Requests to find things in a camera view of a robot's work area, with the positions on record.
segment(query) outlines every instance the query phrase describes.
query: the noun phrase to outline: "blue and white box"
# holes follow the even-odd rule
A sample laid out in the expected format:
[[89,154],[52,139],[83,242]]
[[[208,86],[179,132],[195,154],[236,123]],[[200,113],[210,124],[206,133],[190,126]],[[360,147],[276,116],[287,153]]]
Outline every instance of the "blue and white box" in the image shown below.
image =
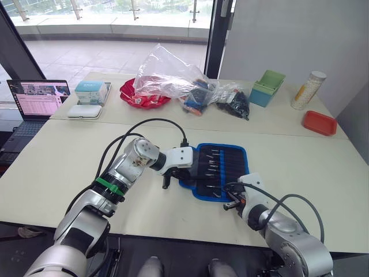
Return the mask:
[[80,81],[74,92],[81,104],[98,104],[104,103],[108,89],[103,81]]

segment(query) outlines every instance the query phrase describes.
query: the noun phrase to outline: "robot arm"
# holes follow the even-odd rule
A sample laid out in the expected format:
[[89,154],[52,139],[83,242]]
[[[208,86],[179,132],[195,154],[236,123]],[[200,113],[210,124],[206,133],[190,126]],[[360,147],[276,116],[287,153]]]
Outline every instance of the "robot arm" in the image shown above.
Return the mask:
[[[263,189],[259,174],[253,173],[239,178],[239,182]],[[249,187],[228,192],[233,202],[224,204],[224,209],[236,208],[238,215],[253,229],[258,230],[271,211],[267,198]],[[333,261],[328,249],[317,238],[304,232],[297,221],[275,212],[267,225],[259,231],[266,244],[282,259],[284,265],[278,269],[283,277],[333,276]]]
[[191,167],[192,161],[191,147],[162,153],[145,138],[130,142],[124,154],[72,206],[55,231],[54,245],[36,259],[24,276],[86,276],[86,259],[102,248],[109,233],[106,217],[113,216],[143,170],[150,167],[163,175],[172,168]]
[[[175,169],[191,167],[192,162],[191,147],[160,152],[145,138],[133,140],[124,154],[74,203],[55,231],[54,245],[36,259],[24,276],[86,276],[86,258],[102,248],[109,233],[106,217],[113,216],[143,170],[150,167],[163,175],[163,188],[167,188],[174,171],[174,176],[178,176]],[[239,181],[263,188],[258,174],[242,176]],[[228,194],[234,201],[224,204],[224,208],[237,208],[251,228],[261,224],[270,212],[264,196],[246,186]],[[284,261],[278,270],[283,277],[331,276],[333,262],[329,251],[294,220],[276,212],[260,233]]]

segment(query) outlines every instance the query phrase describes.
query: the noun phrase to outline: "white table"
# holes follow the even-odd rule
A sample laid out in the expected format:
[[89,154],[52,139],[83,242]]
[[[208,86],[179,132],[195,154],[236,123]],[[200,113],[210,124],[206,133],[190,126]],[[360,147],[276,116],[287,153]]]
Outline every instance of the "white table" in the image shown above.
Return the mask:
[[[0,220],[56,227],[70,200],[90,184],[106,145],[131,125],[49,120],[0,179]],[[137,129],[162,149],[178,146],[177,129]],[[186,129],[192,145],[213,142],[243,146],[250,172],[259,172],[276,197],[298,193],[321,213],[326,246],[335,252],[369,252],[369,174],[353,145],[344,139]],[[113,233],[266,246],[220,203],[200,201],[150,169],[127,193],[110,219]],[[288,205],[319,237],[305,203]]]
[[[142,110],[129,106],[120,99],[120,87],[129,79],[134,78],[131,74],[103,74],[89,73],[85,80],[101,80],[112,83],[111,92],[106,105],[96,122],[134,124],[147,118],[162,117],[169,118],[186,129],[195,130],[219,130],[264,134],[288,134],[293,136],[324,137],[321,134],[312,132],[302,126],[302,120],[307,110],[314,110],[319,113],[331,116],[323,103],[317,96],[313,97],[308,105],[308,109],[297,111],[290,106],[291,99],[298,91],[297,87],[284,84],[267,108],[250,103],[250,120],[240,119],[217,109],[215,105],[210,105],[200,117],[182,111],[179,103],[172,100],[161,108]],[[221,84],[230,81],[221,80]],[[238,81],[248,95],[252,83]],[[72,93],[71,97],[52,116],[53,119],[67,119],[69,109],[77,104],[78,98]],[[173,128],[161,122],[150,122],[149,126],[159,126]],[[343,130],[337,126],[337,133],[332,137],[335,139],[348,139]]]

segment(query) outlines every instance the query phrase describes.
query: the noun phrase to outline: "black cable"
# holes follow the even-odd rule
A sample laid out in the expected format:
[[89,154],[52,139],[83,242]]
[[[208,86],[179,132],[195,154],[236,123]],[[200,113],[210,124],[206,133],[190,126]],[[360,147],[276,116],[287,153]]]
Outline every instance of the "black cable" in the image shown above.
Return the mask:
[[[96,173],[96,176],[95,176],[95,179],[100,176],[100,172],[101,172],[101,168],[103,166],[103,163],[104,163],[104,160],[105,160],[105,157],[106,157],[106,154],[108,153],[109,149],[120,139],[122,139],[123,137],[128,137],[128,136],[139,136],[139,137],[142,137],[143,135],[141,134],[138,134],[138,133],[130,133],[130,134],[124,134],[123,136],[120,136],[120,137],[117,137],[115,140],[113,140],[111,143],[109,143],[109,145],[107,146],[107,148],[105,148],[104,150],[104,153],[103,153],[103,156],[101,156],[101,159],[100,159],[100,163],[99,163],[99,167],[97,168],[97,173]],[[80,196],[85,193],[87,190],[89,189],[92,189],[93,188],[93,185],[89,185],[87,186],[86,188],[84,188],[83,190],[81,190],[73,199],[72,201],[70,202],[65,214],[67,214],[70,209],[72,208],[72,206],[74,205],[74,203],[77,201],[78,198],[80,198]]]
[[[140,126],[140,125],[142,125],[142,124],[144,124],[144,123],[146,123],[146,122],[149,122],[149,121],[164,121],[164,122],[169,122],[169,123],[171,123],[171,124],[175,125],[175,126],[176,126],[180,131],[181,131],[181,133],[182,133],[182,135],[183,135],[183,140],[182,140],[182,143],[181,143],[181,147],[182,147],[182,146],[188,146],[188,143],[187,143],[187,137],[186,137],[185,131],[182,129],[182,127],[181,127],[181,126],[179,126],[179,125],[178,125],[177,123],[175,123],[174,121],[171,121],[171,120],[169,120],[169,119],[165,119],[165,118],[149,118],[149,119],[143,120],[143,121],[141,121],[141,122],[139,122],[139,123],[135,124],[134,126],[132,126],[132,128],[130,128],[130,129],[127,131],[127,133],[125,133],[123,136],[117,137],[115,140],[113,140],[113,141],[108,145],[108,147],[105,149],[105,151],[104,151],[104,153],[103,153],[103,156],[102,156],[102,157],[101,157],[101,159],[100,159],[100,163],[99,163],[99,166],[98,166],[98,168],[97,168],[97,172],[96,172],[96,175],[95,175],[95,179],[96,179],[98,176],[100,176],[101,168],[102,168],[102,166],[103,166],[103,163],[104,163],[104,159],[105,159],[105,157],[106,157],[106,154],[107,154],[108,150],[113,146],[113,144],[114,144],[114,143],[116,143],[118,140],[121,140],[121,141],[119,142],[118,146],[116,147],[116,149],[115,149],[115,151],[114,151],[114,154],[113,154],[112,158],[110,159],[108,166],[104,169],[103,173],[106,173],[106,171],[107,171],[107,170],[111,167],[111,165],[113,164],[113,162],[114,162],[114,160],[115,160],[115,158],[116,158],[116,156],[117,156],[117,154],[118,154],[118,152],[119,152],[119,150],[120,150],[120,148],[121,148],[121,146],[122,146],[122,144],[123,144],[124,140],[126,139],[126,137],[128,137],[128,136],[133,136],[133,135],[141,136],[141,137],[142,137],[142,135],[140,135],[140,134],[137,134],[137,133],[131,133],[131,132],[132,132],[135,128],[137,128],[138,126]],[[69,206],[68,206],[67,211],[66,211],[66,213],[65,213],[65,214],[67,214],[67,213],[70,211],[70,209],[72,208],[73,204],[77,201],[77,199],[78,199],[78,198],[79,198],[79,197],[80,197],[84,192],[86,192],[87,190],[91,189],[92,187],[93,187],[93,185],[91,184],[91,185],[87,186],[86,188],[84,188],[82,191],[80,191],[80,192],[75,196],[75,198],[71,201],[71,203],[69,204]]]
[[149,119],[146,119],[146,120],[143,120],[135,125],[133,125],[128,131],[127,133],[122,137],[121,141],[119,142],[112,158],[110,159],[110,162],[108,164],[108,166],[105,168],[105,170],[103,171],[103,173],[105,173],[110,167],[111,165],[113,164],[118,152],[119,152],[119,149],[121,148],[124,140],[126,139],[126,137],[137,127],[139,127],[140,125],[146,123],[146,122],[150,122],[150,121],[164,121],[164,122],[169,122],[169,123],[172,123],[174,126],[176,126],[182,133],[183,135],[183,140],[182,140],[182,143],[181,143],[181,146],[185,145],[185,146],[188,146],[188,143],[187,143],[187,137],[186,137],[186,134],[185,134],[185,131],[182,129],[181,126],[179,126],[177,123],[175,123],[174,121],[171,121],[169,119],[165,119],[165,118],[149,118]]
[[91,185],[89,185],[89,186],[87,186],[86,188],[84,188],[83,190],[81,190],[80,192],[78,192],[78,194],[73,198],[73,200],[70,202],[70,204],[69,204],[69,206],[68,206],[68,208],[67,208],[67,211],[65,212],[65,214],[67,214],[69,211],[70,211],[70,209],[72,208],[72,206],[74,205],[74,203],[77,201],[77,199],[78,198],[80,198],[80,196],[84,193],[84,192],[86,192],[87,190],[89,190],[89,189],[92,189],[92,187],[93,187],[93,185],[91,184]]
[[95,179],[100,176],[100,172],[101,172],[101,168],[103,166],[103,163],[104,163],[104,160],[105,160],[105,156],[106,154],[108,153],[109,149],[118,141],[118,140],[121,140],[122,138],[126,138],[128,136],[138,136],[138,137],[143,137],[143,135],[141,134],[138,134],[138,133],[130,133],[130,134],[124,134],[123,136],[120,136],[120,137],[117,137],[115,140],[113,140],[108,146],[107,148],[105,148],[104,150],[104,153],[103,153],[103,156],[101,156],[101,159],[100,159],[100,163],[99,163],[99,167],[97,168],[97,172],[96,172],[96,175],[95,175]]
[[[257,186],[253,186],[252,184],[246,184],[246,183],[242,183],[242,182],[230,182],[225,184],[224,188],[226,189],[227,186],[246,186],[248,188],[252,188],[254,190],[257,190],[258,192],[264,194],[265,196],[268,196],[270,199],[274,200],[275,202],[279,202],[279,199],[274,197],[273,195],[271,195],[270,193],[266,192],[265,190],[258,188]],[[293,212],[293,210],[291,210],[290,208],[288,208],[285,204],[281,203],[281,206],[283,208],[286,209],[286,211],[288,211],[295,219],[296,221],[301,225],[302,229],[304,230],[305,233],[309,234],[306,226],[304,225],[304,223],[301,221],[301,219],[297,216],[297,214],[295,214]]]
[[109,255],[109,239],[108,238],[105,239],[105,245],[106,245],[106,250],[105,250],[104,259],[101,261],[99,266],[96,267],[95,270],[92,271],[90,275],[88,275],[88,277],[94,277],[98,273],[98,271],[103,267],[106,260],[108,259],[108,255]]
[[318,212],[318,210],[314,207],[314,205],[309,201],[307,200],[305,197],[301,196],[301,195],[298,195],[298,194],[288,194],[288,195],[285,195],[283,196],[278,202],[277,204],[273,207],[273,209],[270,211],[268,217],[263,221],[263,223],[260,225],[260,230],[261,229],[264,229],[265,226],[267,225],[267,223],[270,221],[270,219],[272,218],[273,214],[277,211],[277,209],[279,208],[280,205],[282,205],[282,203],[288,199],[288,198],[291,198],[291,197],[296,197],[296,198],[299,198],[303,201],[305,201],[310,207],[311,209],[314,211],[315,213],[315,216],[317,217],[318,219],[318,222],[319,222],[319,228],[320,228],[320,231],[321,231],[321,242],[324,244],[324,226],[323,226],[323,221],[322,221],[322,218]]

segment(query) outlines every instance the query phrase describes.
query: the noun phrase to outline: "red tray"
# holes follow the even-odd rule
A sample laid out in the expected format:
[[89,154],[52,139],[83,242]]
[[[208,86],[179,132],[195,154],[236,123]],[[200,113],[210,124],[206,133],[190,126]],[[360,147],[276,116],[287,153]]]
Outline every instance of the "red tray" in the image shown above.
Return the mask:
[[312,130],[325,136],[331,136],[336,133],[337,121],[332,117],[316,111],[307,111],[303,125],[306,129]]

